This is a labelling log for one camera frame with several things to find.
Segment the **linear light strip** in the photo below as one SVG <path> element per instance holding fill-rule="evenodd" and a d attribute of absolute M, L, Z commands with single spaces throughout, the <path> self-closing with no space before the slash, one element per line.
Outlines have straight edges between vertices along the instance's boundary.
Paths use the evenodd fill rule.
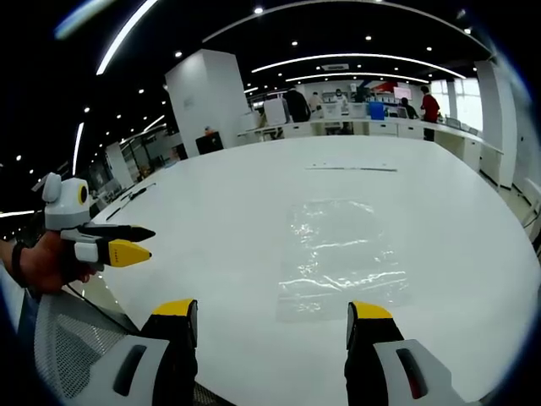
<path fill-rule="evenodd" d="M 374 72 L 340 72 L 339 74 L 311 74 L 310 76 L 301 76 L 299 78 L 286 79 L 286 82 L 293 82 L 295 80 L 314 79 L 314 78 L 326 78 L 328 76 L 383 76 L 387 78 L 397 78 L 405 80 L 415 80 L 420 83 L 430 83 L 427 80 L 410 78 L 409 76 L 402 76 L 400 74 L 375 74 Z"/>
<path fill-rule="evenodd" d="M 89 0 L 77 7 L 54 29 L 57 40 L 65 40 L 115 0 Z"/>
<path fill-rule="evenodd" d="M 143 130 L 144 133 L 146 133 L 146 131 L 148 131 L 148 129 L 150 127 L 152 127 L 154 124 L 156 124 L 157 122 L 159 122 L 160 120 L 163 120 L 163 118 L 165 117 L 166 115 L 164 114 L 163 116 L 161 116 L 160 118 L 157 118 L 156 121 L 154 121 L 153 123 L 150 123 L 149 125 L 146 126 L 146 128 Z"/>
<path fill-rule="evenodd" d="M 74 167 L 72 169 L 72 175 L 75 176 L 75 168 L 77 167 L 77 155 L 79 154 L 79 143 L 81 141 L 81 135 L 83 134 L 83 128 L 85 123 L 79 124 L 77 128 L 77 138 L 75 139 L 75 149 L 74 149 Z"/>
<path fill-rule="evenodd" d="M 295 2 L 295 3 L 289 3 L 289 4 L 286 4 L 286 5 L 283 5 L 283 6 L 277 6 L 277 7 L 274 7 L 274 8 L 266 8 L 266 9 L 263 10 L 263 13 L 261 13 L 261 14 L 251 14 L 248 17 L 244 17 L 243 19 L 235 21 L 234 23 L 231 23 L 230 25 L 216 31 L 215 33 L 210 34 L 209 36 L 207 36 L 203 40 L 203 43 L 205 43 L 207 41 L 210 41 L 212 38 L 214 38 L 216 36 L 219 36 L 220 34 L 223 34 L 224 32 L 230 30 L 231 28 L 236 27 L 237 25 L 241 25 L 241 24 L 243 24 L 243 23 L 245 23 L 247 21 L 250 21 L 251 19 L 261 18 L 264 15 L 271 14 L 271 13 L 274 13 L 276 11 L 282 11 L 282 10 L 285 10 L 287 8 L 309 6 L 311 4 L 319 4 L 319 3 L 370 3 L 370 4 L 374 4 L 374 1 L 373 0 L 305 0 L 305 1 Z M 458 28 L 457 26 L 445 21 L 444 19 L 441 19 L 440 17 L 436 17 L 435 15 L 426 13 L 426 12 L 421 11 L 421 10 L 417 10 L 416 8 L 404 6 L 402 4 L 396 4 L 396 3 L 391 3 L 391 2 L 377 2 L 375 4 L 378 4 L 379 6 L 399 8 L 399 9 L 406 10 L 406 11 L 409 11 L 411 13 L 419 14 L 419 15 L 422 15 L 424 17 L 428 17 L 429 19 L 433 19 L 435 21 L 438 21 L 439 23 L 441 23 L 443 25 L 447 25 L 449 28 L 452 28 L 456 32 L 459 32 L 460 34 L 462 34 L 464 36 L 467 36 L 470 40 L 476 42 L 480 47 L 484 48 L 488 53 L 490 53 L 491 58 L 496 55 L 496 52 L 495 52 L 494 49 L 488 48 L 486 45 L 484 45 L 480 40 L 478 40 L 474 36 L 470 36 L 470 35 L 466 34 L 463 29 Z"/>
<path fill-rule="evenodd" d="M 36 212 L 35 210 L 11 211 L 10 213 L 0 213 L 0 218 L 12 217 L 12 216 L 23 216 L 24 214 L 33 214 L 35 212 Z"/>
<path fill-rule="evenodd" d="M 139 20 L 157 2 L 158 0 L 146 0 L 146 2 L 141 7 L 139 7 L 139 9 L 134 13 L 134 15 L 130 17 L 128 22 L 124 25 L 124 27 L 122 27 L 120 32 L 117 34 L 117 37 L 109 46 L 109 49 L 107 50 L 107 53 L 105 54 L 105 57 L 103 57 L 103 60 L 100 63 L 100 67 L 98 68 L 96 75 L 100 75 L 105 72 L 105 69 L 107 69 L 107 65 L 111 62 L 112 57 L 114 56 L 115 52 L 118 50 L 118 48 L 120 47 L 120 45 L 122 44 L 126 36 L 128 36 L 129 32 L 135 27 L 135 25 L 139 22 Z"/>
<path fill-rule="evenodd" d="M 405 57 L 397 57 L 395 55 L 385 55 L 382 53 L 328 53 L 326 55 L 314 55 L 313 57 L 304 57 L 304 58 L 295 58 L 295 59 L 289 59 L 287 61 L 282 61 L 278 63 L 272 63 L 270 65 L 262 66 L 261 68 L 257 68 L 252 70 L 252 73 L 255 74 L 257 72 L 260 72 L 262 70 L 275 68 L 277 66 L 287 65 L 289 63 L 296 63 L 296 62 L 303 62 L 303 61 L 312 61 L 314 59 L 324 59 L 324 58 L 385 58 L 385 59 L 395 59 L 397 61 L 404 61 L 404 62 L 411 62 L 411 63 L 418 63 L 420 65 L 428 66 L 433 69 L 438 69 L 443 72 L 447 72 L 448 74 L 454 74 L 456 77 L 460 79 L 466 79 L 466 76 L 463 76 L 453 70 L 444 68 L 442 66 L 434 65 L 433 63 L 428 63 L 425 61 L 419 61 L 418 59 L 412 59 L 412 58 L 405 58 Z"/>

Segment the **window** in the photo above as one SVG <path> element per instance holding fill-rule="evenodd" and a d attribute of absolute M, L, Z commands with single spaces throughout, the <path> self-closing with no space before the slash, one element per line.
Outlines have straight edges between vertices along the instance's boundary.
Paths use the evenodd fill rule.
<path fill-rule="evenodd" d="M 456 79 L 456 114 L 463 123 L 483 130 L 483 109 L 477 79 Z"/>
<path fill-rule="evenodd" d="M 447 91 L 446 80 L 435 80 L 430 83 L 430 93 L 440 105 L 440 114 L 449 116 L 451 109 L 449 108 L 449 92 Z"/>

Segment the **ceiling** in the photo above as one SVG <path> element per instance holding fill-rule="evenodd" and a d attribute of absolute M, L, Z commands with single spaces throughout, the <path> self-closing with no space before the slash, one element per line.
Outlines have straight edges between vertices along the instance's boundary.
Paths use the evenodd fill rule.
<path fill-rule="evenodd" d="M 0 146 L 0 186 L 10 192 L 2 195 L 0 211 L 41 207 L 39 196 L 30 188 L 64 162 L 71 167 L 81 122 L 85 122 L 85 131 L 79 148 L 79 170 L 88 167 L 96 153 L 102 154 L 99 145 L 140 132 L 162 114 L 174 131 L 176 123 L 163 87 L 164 73 L 201 47 L 234 53 L 244 84 L 258 86 L 261 91 L 264 85 L 269 90 L 283 88 L 287 86 L 285 79 L 321 73 L 316 66 L 334 62 L 349 63 L 354 71 L 404 74 L 425 80 L 452 78 L 423 65 L 382 58 L 325 59 L 251 73 L 292 58 L 338 52 L 383 53 L 416 58 L 473 76 L 473 62 L 490 57 L 485 48 L 459 30 L 376 1 L 286 8 L 262 14 L 202 43 L 221 28 L 254 15 L 256 6 L 269 9 L 292 2 L 159 0 L 131 31 L 107 71 L 96 76 L 108 45 L 144 0 L 113 2 L 64 41 L 54 39 L 54 28 L 79 1 L 12 3 L 16 4 L 2 15 L 0 28 L 2 38 L 10 39 L 4 48 L 4 60 L 9 63 L 3 88 L 8 97 L 1 112 Z M 422 10 L 461 30 L 473 25 L 468 14 L 457 18 L 461 10 L 457 2 L 402 0 L 391 4 Z M 17 30 L 13 29 L 14 21 Z M 478 35 L 473 27 L 470 36 Z M 183 56 L 175 58 L 175 51 L 182 51 Z M 22 156 L 19 162 L 17 155 Z M 17 221 L 0 219 L 0 233 Z"/>

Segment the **desk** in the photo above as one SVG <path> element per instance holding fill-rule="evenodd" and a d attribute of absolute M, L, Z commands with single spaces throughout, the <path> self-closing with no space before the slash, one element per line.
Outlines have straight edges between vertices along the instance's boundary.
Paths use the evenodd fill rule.
<path fill-rule="evenodd" d="M 353 133 L 355 135 L 371 135 L 371 136 L 394 136 L 398 138 L 410 138 L 422 140 L 424 137 L 424 129 L 433 129 L 435 131 L 435 142 L 453 155 L 463 160 L 471 169 L 478 172 L 480 169 L 480 161 L 482 149 L 494 155 L 493 163 L 494 171 L 490 173 L 498 174 L 500 172 L 500 158 L 503 151 L 489 144 L 483 138 L 477 135 L 470 134 L 461 129 L 453 129 L 447 125 L 438 123 L 427 123 L 421 120 L 410 120 L 405 118 L 385 118 L 385 120 L 373 120 L 372 118 L 349 118 L 341 116 L 339 118 L 316 118 L 305 123 L 287 123 L 273 125 L 261 129 L 252 129 L 238 133 L 238 137 L 243 137 L 246 141 L 255 142 L 254 135 L 259 135 L 259 141 L 267 140 L 265 133 L 271 130 L 281 129 L 284 138 L 301 138 L 312 135 L 324 135 L 322 127 L 329 123 L 352 123 Z M 500 184 L 499 176 L 495 175 L 493 179 L 497 184 Z"/>
<path fill-rule="evenodd" d="M 381 160 L 397 172 L 305 169 L 337 157 Z M 351 198 L 377 211 L 411 294 L 388 309 L 404 337 L 451 370 L 467 401 L 494 389 L 537 309 L 539 264 L 521 224 L 482 178 L 434 143 L 257 143 L 179 162 L 138 187 L 153 182 L 111 220 L 156 231 L 142 243 L 153 256 L 107 268 L 105 281 L 137 326 L 163 302 L 197 298 L 197 380 L 238 405 L 347 405 L 347 303 L 342 320 L 276 320 L 286 214 L 295 204 Z"/>

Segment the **clear plastic bag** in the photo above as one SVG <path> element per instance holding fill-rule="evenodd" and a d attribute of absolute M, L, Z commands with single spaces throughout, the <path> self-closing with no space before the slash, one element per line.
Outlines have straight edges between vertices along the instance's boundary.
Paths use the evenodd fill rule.
<path fill-rule="evenodd" d="M 404 303 L 407 275 L 374 209 L 356 200 L 294 206 L 281 264 L 279 321 L 336 320 L 347 303 Z"/>

